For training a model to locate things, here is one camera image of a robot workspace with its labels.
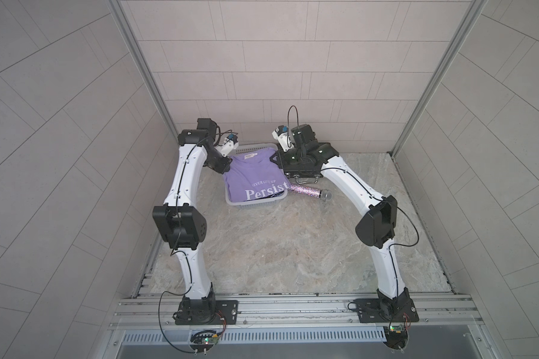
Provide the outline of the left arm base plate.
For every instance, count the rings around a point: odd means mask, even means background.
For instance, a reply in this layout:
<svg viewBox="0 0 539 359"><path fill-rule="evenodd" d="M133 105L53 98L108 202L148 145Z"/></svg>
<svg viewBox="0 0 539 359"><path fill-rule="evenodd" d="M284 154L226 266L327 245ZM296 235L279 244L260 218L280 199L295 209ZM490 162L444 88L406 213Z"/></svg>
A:
<svg viewBox="0 0 539 359"><path fill-rule="evenodd" d="M176 325L235 325L238 306L236 300L183 299L173 319Z"/></svg>

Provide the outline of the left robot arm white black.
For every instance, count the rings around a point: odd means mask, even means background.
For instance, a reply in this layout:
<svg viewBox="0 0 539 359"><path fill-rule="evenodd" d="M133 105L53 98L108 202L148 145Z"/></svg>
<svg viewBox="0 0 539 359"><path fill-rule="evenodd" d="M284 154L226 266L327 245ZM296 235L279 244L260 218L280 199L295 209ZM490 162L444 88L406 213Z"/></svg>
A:
<svg viewBox="0 0 539 359"><path fill-rule="evenodd" d="M179 161L169 194L152 212L162 240L181 265L185 290L180 294L183 311L215 311L215 293L205 268L202 244L207 220L197 209L203 167L218 174L229 171L230 150L219 146L223 132L210 118L197 119L197 128L178 135Z"/></svg>

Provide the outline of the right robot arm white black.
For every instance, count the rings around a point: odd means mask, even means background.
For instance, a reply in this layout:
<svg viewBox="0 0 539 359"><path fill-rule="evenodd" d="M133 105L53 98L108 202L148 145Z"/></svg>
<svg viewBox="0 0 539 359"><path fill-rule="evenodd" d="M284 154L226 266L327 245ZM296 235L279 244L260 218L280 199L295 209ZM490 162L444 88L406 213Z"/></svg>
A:
<svg viewBox="0 0 539 359"><path fill-rule="evenodd" d="M286 177L325 177L345 194L362 216L356 225L358 239L365 244L374 260L377 272L379 303L368 311L382 320L405 320L405 310L413 307L410 293L404 284L395 259L395 227L397 200L374 190L344 161L328 142L319 142L310 125L289 130L279 126L272 132L281 149L271 158Z"/></svg>

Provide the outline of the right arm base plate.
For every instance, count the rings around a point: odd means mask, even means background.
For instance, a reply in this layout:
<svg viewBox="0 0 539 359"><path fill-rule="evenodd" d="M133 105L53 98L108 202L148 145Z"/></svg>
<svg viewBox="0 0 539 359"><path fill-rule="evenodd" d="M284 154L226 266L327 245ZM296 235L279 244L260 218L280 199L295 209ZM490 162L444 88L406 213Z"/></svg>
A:
<svg viewBox="0 0 539 359"><path fill-rule="evenodd" d="M411 298L355 299L347 305L355 312L360 323L417 323L419 314Z"/></svg>

